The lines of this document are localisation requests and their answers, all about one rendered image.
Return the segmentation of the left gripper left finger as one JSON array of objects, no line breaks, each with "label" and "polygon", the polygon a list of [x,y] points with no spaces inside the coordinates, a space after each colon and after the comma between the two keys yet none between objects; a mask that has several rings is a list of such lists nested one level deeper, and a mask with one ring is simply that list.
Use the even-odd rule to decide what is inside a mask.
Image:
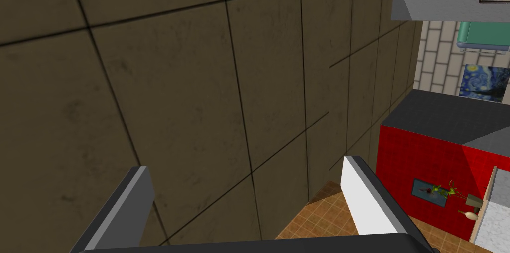
[{"label": "left gripper left finger", "polygon": [[154,198],[148,167],[131,168],[71,250],[139,247]]}]

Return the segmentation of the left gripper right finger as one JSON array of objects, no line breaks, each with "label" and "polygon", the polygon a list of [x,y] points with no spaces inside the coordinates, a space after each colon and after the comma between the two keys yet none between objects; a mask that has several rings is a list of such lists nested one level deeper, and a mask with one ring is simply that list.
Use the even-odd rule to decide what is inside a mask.
[{"label": "left gripper right finger", "polygon": [[359,234],[419,236],[417,226],[361,157],[343,157],[340,185]]}]

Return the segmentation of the green plant in brown pot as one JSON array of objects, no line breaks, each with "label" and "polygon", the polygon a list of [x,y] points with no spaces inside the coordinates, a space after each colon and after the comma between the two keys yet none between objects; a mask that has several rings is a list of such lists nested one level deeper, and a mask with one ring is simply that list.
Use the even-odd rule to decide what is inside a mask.
[{"label": "green plant in brown pot", "polygon": [[453,180],[450,180],[448,184],[449,188],[445,189],[441,185],[432,185],[432,192],[438,193],[440,196],[442,196],[445,199],[448,199],[450,197],[459,197],[461,199],[465,200],[465,204],[467,206],[472,206],[475,208],[481,208],[483,206],[483,199],[476,197],[474,195],[468,194],[464,195],[462,194],[457,188],[455,188],[455,184]]}]

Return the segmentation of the white marble counter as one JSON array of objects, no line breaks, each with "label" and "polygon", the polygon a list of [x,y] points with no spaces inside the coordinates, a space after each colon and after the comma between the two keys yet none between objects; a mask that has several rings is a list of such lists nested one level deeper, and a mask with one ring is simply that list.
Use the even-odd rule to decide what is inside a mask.
[{"label": "white marble counter", "polygon": [[469,241],[493,253],[510,253],[510,172],[493,168]]}]

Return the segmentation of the blue swirl night painting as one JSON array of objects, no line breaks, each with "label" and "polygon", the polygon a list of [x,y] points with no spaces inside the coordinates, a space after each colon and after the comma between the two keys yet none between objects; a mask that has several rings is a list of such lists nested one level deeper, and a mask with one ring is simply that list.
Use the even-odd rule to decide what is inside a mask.
[{"label": "blue swirl night painting", "polygon": [[459,95],[501,103],[509,80],[510,68],[467,64],[462,75]]}]

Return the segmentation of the teal cabinet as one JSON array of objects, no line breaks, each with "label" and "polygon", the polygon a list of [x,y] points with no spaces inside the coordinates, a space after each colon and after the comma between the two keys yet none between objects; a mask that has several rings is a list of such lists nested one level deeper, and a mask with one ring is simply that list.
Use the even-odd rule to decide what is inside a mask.
[{"label": "teal cabinet", "polygon": [[460,23],[457,47],[465,49],[510,51],[510,22]]}]

